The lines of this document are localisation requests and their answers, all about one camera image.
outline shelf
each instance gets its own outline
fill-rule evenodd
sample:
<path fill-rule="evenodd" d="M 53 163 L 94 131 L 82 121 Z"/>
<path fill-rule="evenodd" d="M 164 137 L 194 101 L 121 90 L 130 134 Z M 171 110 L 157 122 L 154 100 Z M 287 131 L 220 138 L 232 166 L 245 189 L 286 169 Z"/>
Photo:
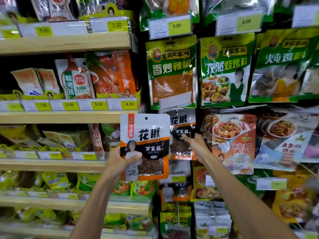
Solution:
<path fill-rule="evenodd" d="M 0 223 L 0 231 L 2 233 L 27 234 L 54 238 L 69 238 L 71 234 L 71 231 L 69 230 L 34 228 L 26 223 Z M 101 239 L 153 239 L 153 237 L 102 233 Z"/>
<path fill-rule="evenodd" d="M 19 171 L 101 173 L 105 161 L 0 158 L 0 168 Z"/>
<path fill-rule="evenodd" d="M 0 55 L 131 49 L 129 32 L 0 40 Z"/>
<path fill-rule="evenodd" d="M 1 112 L 0 124 L 40 123 L 120 123 L 123 113 L 128 111 L 64 111 L 64 112 Z"/>
<path fill-rule="evenodd" d="M 0 206 L 38 209 L 82 210 L 86 200 L 0 196 Z M 149 215 L 149 203 L 109 201 L 106 213 Z"/>

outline plate of food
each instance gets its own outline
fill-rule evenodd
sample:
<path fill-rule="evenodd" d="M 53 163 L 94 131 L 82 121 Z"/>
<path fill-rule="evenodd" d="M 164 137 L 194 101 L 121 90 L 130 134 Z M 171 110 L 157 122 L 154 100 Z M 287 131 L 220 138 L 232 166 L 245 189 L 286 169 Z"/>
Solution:
<path fill-rule="evenodd" d="M 276 120 L 268 126 L 268 133 L 277 138 L 287 138 L 295 134 L 297 125 L 288 120 Z"/>
<path fill-rule="evenodd" d="M 218 138 L 230 140 L 241 134 L 241 127 L 232 121 L 221 122 L 214 125 L 213 133 Z"/>

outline wooden shelf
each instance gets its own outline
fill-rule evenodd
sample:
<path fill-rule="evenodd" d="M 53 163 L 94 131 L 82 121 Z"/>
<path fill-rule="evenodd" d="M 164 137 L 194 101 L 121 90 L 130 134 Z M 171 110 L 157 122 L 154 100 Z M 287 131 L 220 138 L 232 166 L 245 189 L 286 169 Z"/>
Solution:
<path fill-rule="evenodd" d="M 131 49 L 129 32 L 7 39 L 0 42 L 0 55 L 123 49 Z"/>
<path fill-rule="evenodd" d="M 105 161 L 0 158 L 3 170 L 101 173 L 104 165 Z"/>
<path fill-rule="evenodd" d="M 1 112 L 0 124 L 40 123 L 120 123 L 123 113 L 128 111 L 63 111 L 63 112 Z"/>
<path fill-rule="evenodd" d="M 82 210 L 86 201 L 77 199 L 52 199 L 36 197 L 0 196 L 0 206 L 36 207 L 39 209 Z M 107 203 L 106 213 L 149 214 L 149 203 L 117 202 Z"/>
<path fill-rule="evenodd" d="M 0 223 L 2 233 L 27 234 L 54 238 L 69 238 L 71 230 L 35 228 L 27 223 Z M 101 239 L 153 239 L 151 236 L 132 236 L 102 233 Z"/>

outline white, black and orange packet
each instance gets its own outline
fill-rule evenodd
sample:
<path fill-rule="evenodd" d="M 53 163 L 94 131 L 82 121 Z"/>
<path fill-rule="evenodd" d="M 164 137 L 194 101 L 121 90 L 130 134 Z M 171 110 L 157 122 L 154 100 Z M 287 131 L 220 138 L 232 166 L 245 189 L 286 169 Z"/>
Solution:
<path fill-rule="evenodd" d="M 195 109 L 185 108 L 167 112 L 171 119 L 170 126 L 170 158 L 173 160 L 196 160 L 195 152 L 188 142 L 182 139 L 182 134 L 193 137 L 195 133 Z"/>
<path fill-rule="evenodd" d="M 167 114 L 122 114 L 121 157 L 142 154 L 125 169 L 125 181 L 168 178 L 170 120 Z"/>

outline person's right arm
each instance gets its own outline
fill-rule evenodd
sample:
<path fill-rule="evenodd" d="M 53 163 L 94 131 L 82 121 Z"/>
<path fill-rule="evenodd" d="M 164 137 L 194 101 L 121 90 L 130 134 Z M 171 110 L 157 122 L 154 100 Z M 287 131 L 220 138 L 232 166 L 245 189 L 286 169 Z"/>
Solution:
<path fill-rule="evenodd" d="M 196 133 L 195 138 L 182 137 L 207 168 L 244 239 L 298 239 L 285 222 L 208 150 L 201 135 Z"/>

